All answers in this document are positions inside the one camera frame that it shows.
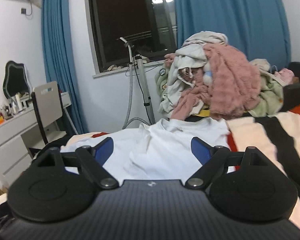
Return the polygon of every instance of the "green towel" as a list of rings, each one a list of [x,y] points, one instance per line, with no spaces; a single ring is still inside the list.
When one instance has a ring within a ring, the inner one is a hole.
[[[161,101],[164,100],[163,94],[167,93],[167,80],[168,80],[169,68],[165,64],[159,69],[157,74],[154,76],[154,80],[157,86],[157,93],[161,97]]]
[[[268,72],[261,72],[260,75],[260,103],[254,109],[248,111],[253,117],[276,114],[282,108],[283,104],[283,86]]]

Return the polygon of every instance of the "white cloth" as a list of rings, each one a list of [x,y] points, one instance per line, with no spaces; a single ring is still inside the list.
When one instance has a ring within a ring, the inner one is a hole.
[[[270,69],[270,64],[266,59],[256,58],[250,61],[249,63],[253,66],[257,66],[258,68],[264,71],[269,71]]]
[[[228,38],[223,33],[215,33],[210,31],[201,31],[199,33],[195,33],[185,40],[184,45],[193,44],[193,43],[228,43]]]
[[[167,118],[171,117],[172,111],[177,106],[183,90],[190,87],[189,85],[178,79],[178,62],[179,58],[175,57],[168,73],[167,96],[160,103],[158,109],[158,112],[162,113]]]
[[[199,137],[211,146],[227,145],[226,122],[205,118],[198,122],[159,120],[154,125],[140,124],[138,129],[85,138],[61,152],[90,145],[111,137],[114,151],[103,167],[120,185],[125,179],[181,179],[183,183],[202,165],[191,152],[191,140]]]
[[[198,122],[161,119],[155,125],[141,124],[142,140],[129,154],[124,169],[135,179],[181,179],[183,184],[201,163],[191,152],[191,140],[199,137],[211,146],[227,145],[224,120],[211,118]]]
[[[192,108],[190,115],[199,114],[203,106],[204,102],[202,100],[199,100],[198,104]]]
[[[193,88],[192,82],[185,81],[179,73],[184,68],[203,67],[208,63],[208,59],[203,50],[205,43],[228,43],[228,38],[222,33],[202,31],[196,33],[185,40],[183,47],[176,50],[176,56],[172,63],[167,80],[167,95],[160,103],[158,112],[170,118],[173,110],[178,104],[183,90]]]

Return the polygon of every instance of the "circular mount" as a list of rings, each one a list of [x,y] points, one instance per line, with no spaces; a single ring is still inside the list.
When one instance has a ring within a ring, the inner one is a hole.
[[[298,197],[295,186],[283,174],[259,168],[240,168],[216,179],[209,192],[213,205],[248,222],[289,218]]]
[[[93,202],[93,185],[83,176],[39,167],[26,170],[10,187],[8,204],[15,215],[35,222],[72,218]]]

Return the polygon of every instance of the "mirror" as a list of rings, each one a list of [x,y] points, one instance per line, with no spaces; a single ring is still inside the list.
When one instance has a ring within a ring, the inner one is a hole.
[[[11,60],[5,65],[3,93],[8,100],[17,93],[27,93],[28,95],[31,93],[24,64],[15,63]]]

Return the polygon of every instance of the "window sill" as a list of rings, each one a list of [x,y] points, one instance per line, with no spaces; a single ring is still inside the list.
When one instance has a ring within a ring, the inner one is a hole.
[[[164,62],[164,60],[158,60],[158,61],[153,61],[150,63],[146,63],[143,64],[145,68],[149,68],[149,67],[154,67],[155,65],[162,65]],[[113,75],[113,74],[117,74],[119,72],[123,72],[123,71],[127,71],[128,67],[124,67],[121,69],[116,69],[116,70],[112,70],[112,71],[108,71],[108,72],[102,72],[102,73],[98,73],[93,75],[93,78],[99,78],[99,77],[103,77],[103,76],[107,76],[107,75]]]

